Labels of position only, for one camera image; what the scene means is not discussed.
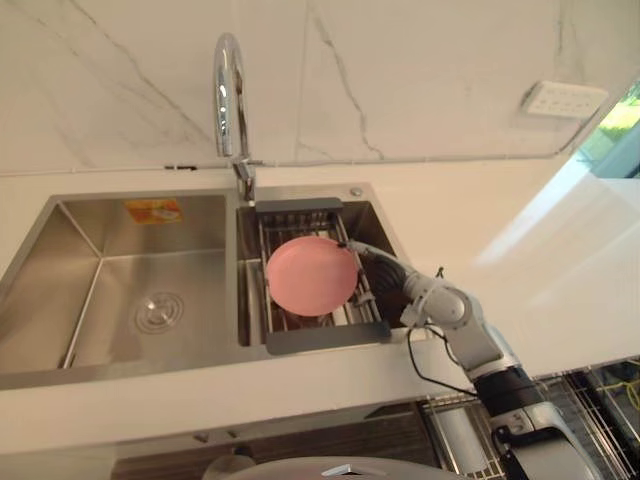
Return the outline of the right robot hand black cloth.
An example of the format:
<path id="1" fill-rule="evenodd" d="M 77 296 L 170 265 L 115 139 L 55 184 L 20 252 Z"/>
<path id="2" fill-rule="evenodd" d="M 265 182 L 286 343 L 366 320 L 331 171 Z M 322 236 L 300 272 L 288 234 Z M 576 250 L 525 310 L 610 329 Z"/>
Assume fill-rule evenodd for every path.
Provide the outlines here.
<path id="1" fill-rule="evenodd" d="M 370 273 L 367 278 L 371 292 L 376 297 L 391 291 L 403 292 L 407 279 L 415 272 L 413 267 L 396 256 L 364 242 L 348 240 L 339 242 L 338 247 L 368 258 Z"/>

